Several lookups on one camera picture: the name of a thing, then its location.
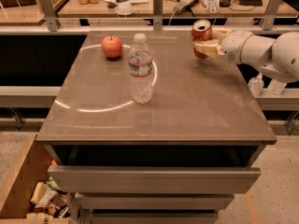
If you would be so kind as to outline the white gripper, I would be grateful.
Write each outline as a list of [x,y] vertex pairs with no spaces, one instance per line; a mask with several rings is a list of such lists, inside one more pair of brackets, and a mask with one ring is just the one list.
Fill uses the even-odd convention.
[[232,32],[230,29],[214,29],[212,34],[212,40],[193,42],[195,55],[198,58],[218,58],[224,54],[224,59],[231,63],[241,63],[241,50],[253,36],[250,31]]

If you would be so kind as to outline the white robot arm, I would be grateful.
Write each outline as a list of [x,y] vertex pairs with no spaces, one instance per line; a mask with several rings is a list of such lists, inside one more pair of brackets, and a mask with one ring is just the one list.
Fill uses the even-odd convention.
[[247,64],[266,77],[284,83],[299,80],[299,33],[287,32],[278,38],[250,31],[215,30],[208,41],[195,40],[193,47],[207,57],[235,64]]

